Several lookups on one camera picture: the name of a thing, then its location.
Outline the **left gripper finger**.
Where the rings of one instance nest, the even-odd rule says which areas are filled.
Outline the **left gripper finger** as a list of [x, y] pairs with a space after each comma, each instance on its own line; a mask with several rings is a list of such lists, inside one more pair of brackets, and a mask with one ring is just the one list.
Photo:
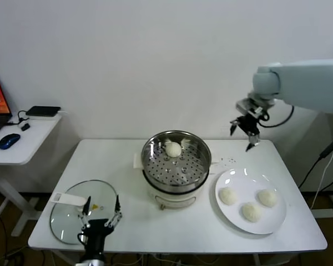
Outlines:
[[114, 207], [114, 215], [111, 219], [109, 219], [105, 223], [105, 227], [116, 227], [117, 224], [120, 222], [122, 219], [122, 212], [121, 212], [121, 206], [120, 206], [120, 201], [119, 201], [119, 196], [116, 196], [116, 202], [115, 202], [115, 207]]
[[88, 223], [87, 218], [89, 214], [89, 207], [90, 207], [90, 196], [88, 197], [85, 205], [83, 206], [81, 213], [78, 215], [82, 228], [85, 228]]

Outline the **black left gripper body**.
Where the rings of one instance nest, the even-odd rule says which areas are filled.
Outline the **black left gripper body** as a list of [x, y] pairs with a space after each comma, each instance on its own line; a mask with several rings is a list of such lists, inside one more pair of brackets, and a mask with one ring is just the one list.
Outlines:
[[84, 245], [87, 253], [102, 253], [105, 238], [114, 231], [113, 224], [109, 219], [92, 219], [88, 221], [82, 230], [87, 241]]

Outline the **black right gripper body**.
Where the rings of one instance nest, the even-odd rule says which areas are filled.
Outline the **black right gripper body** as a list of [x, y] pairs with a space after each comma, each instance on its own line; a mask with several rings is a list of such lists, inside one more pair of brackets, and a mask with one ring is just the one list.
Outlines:
[[237, 119], [238, 127], [240, 127], [244, 133], [248, 136], [258, 136], [260, 131], [258, 129], [258, 119], [252, 115], [239, 116]]

